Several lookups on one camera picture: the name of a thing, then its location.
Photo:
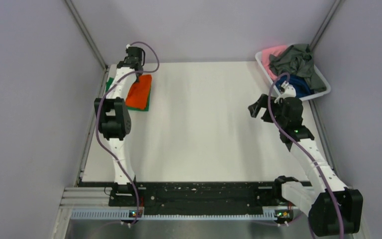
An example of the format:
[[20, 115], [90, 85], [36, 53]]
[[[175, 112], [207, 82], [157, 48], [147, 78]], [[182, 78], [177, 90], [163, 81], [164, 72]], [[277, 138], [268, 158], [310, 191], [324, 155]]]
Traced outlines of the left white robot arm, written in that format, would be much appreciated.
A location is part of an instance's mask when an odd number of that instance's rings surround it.
[[128, 206], [139, 207], [139, 192], [135, 173], [127, 150], [126, 136], [131, 132], [132, 120], [126, 105], [130, 88], [138, 82], [143, 70], [145, 52], [128, 45], [126, 56], [115, 70], [115, 76], [101, 98], [95, 99], [95, 136], [99, 145], [110, 154], [114, 166], [115, 186], [111, 198], [121, 199]]

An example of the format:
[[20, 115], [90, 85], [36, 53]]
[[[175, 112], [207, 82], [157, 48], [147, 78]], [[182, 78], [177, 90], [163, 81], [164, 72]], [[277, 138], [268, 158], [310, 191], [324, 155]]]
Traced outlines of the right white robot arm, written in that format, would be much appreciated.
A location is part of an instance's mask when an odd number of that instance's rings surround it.
[[295, 97], [277, 99], [261, 94], [248, 106], [256, 118], [265, 108], [261, 119], [275, 124], [280, 140], [299, 162], [313, 189], [306, 189], [294, 177], [279, 176], [275, 180], [272, 200], [278, 205], [291, 202], [303, 212], [310, 229], [318, 237], [358, 233], [361, 226], [363, 196], [347, 186], [320, 153], [315, 137], [303, 124], [302, 101]]

